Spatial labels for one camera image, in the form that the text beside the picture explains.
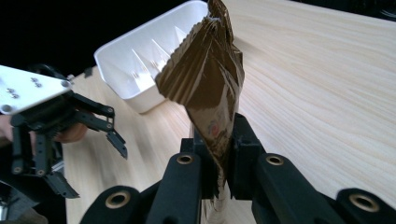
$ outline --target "screw hole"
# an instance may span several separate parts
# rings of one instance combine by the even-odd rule
[[[128,191],[122,190],[111,194],[106,199],[106,206],[111,209],[121,208],[129,202],[131,195]]]
[[[180,164],[190,164],[193,161],[193,157],[189,155],[183,155],[177,157],[177,162]]]
[[[265,159],[272,165],[283,165],[283,159],[278,156],[268,156]]]
[[[372,198],[363,195],[363,194],[351,194],[349,195],[349,200],[359,209],[362,209],[366,212],[377,212],[379,211],[379,205]]]

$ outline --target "wood grain surface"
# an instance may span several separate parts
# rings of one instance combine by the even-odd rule
[[[289,158],[320,192],[371,191],[396,207],[396,23],[282,0],[224,0],[246,79],[239,113],[268,152]],[[137,114],[100,78],[74,91],[116,109],[123,159],[104,133],[64,145],[65,175],[80,194],[67,200],[79,223],[105,189],[143,190],[163,176],[189,137],[184,108],[165,101]],[[250,202],[231,201],[228,223],[254,223]]]

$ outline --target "white tray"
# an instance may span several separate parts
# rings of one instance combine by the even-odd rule
[[[164,100],[154,78],[206,14],[206,2],[188,1],[103,45],[93,55],[102,80],[137,113],[149,111]]]

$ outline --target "metal screw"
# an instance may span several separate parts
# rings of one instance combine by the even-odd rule
[[[66,80],[63,80],[63,81],[61,82],[61,85],[62,85],[63,87],[69,87],[70,83],[69,83],[68,81],[66,81]]]
[[[10,112],[12,110],[12,107],[10,105],[2,105],[1,110],[4,112]]]

